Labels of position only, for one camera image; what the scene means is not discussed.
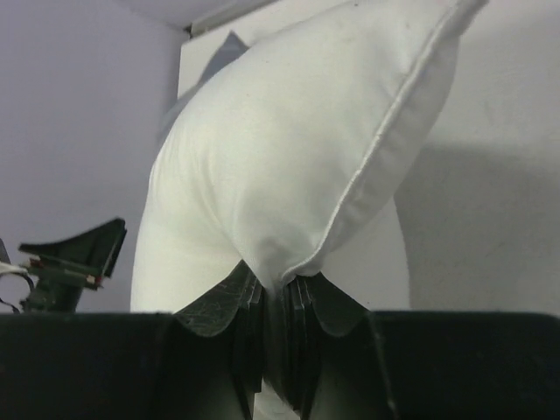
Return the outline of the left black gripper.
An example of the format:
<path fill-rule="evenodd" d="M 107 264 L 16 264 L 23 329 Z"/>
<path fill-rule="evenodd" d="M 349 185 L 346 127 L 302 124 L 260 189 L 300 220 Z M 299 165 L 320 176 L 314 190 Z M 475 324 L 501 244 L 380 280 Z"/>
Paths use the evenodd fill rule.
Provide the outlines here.
<path fill-rule="evenodd" d="M 1 275 L 23 278 L 29 295 L 19 306 L 2 300 L 15 313 L 74 312 L 84 290 L 97 290 L 112 277 L 127 234 L 125 220 L 115 218 L 65 240 L 30 244 L 18 250 L 31 258 L 26 264 L 13 264 L 1 246 Z"/>

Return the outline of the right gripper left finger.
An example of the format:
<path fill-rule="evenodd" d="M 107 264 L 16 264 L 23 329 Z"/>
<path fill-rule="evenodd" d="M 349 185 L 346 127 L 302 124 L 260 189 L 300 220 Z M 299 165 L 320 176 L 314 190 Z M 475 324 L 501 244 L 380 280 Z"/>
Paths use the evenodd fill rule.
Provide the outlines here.
<path fill-rule="evenodd" d="M 252 418 L 263 376 L 263 309 L 263 287 L 239 262 L 175 314 L 157 383 L 157 418 Z"/>

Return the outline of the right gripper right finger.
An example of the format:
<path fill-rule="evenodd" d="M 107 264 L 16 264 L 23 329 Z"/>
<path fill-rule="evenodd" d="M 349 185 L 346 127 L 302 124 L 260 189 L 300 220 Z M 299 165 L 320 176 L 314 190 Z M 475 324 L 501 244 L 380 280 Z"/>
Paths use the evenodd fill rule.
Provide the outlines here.
<path fill-rule="evenodd" d="M 369 311 L 323 275 L 268 299 L 266 378 L 302 419 L 394 419 L 392 311 Z"/>

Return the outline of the white pillow insert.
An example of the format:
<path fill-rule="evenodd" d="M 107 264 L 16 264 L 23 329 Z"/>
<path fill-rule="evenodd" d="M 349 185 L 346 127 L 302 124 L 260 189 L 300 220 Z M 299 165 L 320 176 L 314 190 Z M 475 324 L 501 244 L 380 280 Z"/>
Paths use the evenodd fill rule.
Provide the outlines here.
<path fill-rule="evenodd" d="M 481 1 L 350 1 L 250 47 L 181 110 L 150 173 L 130 308 L 175 312 L 245 262 L 269 297 L 258 419 L 280 387 L 281 291 L 324 273 L 410 308 L 394 195 L 445 105 Z"/>

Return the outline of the grey pillowcase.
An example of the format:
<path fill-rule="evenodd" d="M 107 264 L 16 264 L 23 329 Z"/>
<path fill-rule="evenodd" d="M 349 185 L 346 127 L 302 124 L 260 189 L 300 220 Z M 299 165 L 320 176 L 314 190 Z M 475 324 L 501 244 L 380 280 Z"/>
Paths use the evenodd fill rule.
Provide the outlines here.
<path fill-rule="evenodd" d="M 208 61 L 197 83 L 180 95 L 173 106 L 164 114 L 157 135 L 157 147 L 160 147 L 164 143 L 173 124 L 179 117 L 179 114 L 202 86 L 212 79 L 222 68 L 241 57 L 248 49 L 249 47 L 234 31 L 231 31 L 227 35 L 221 46 Z"/>

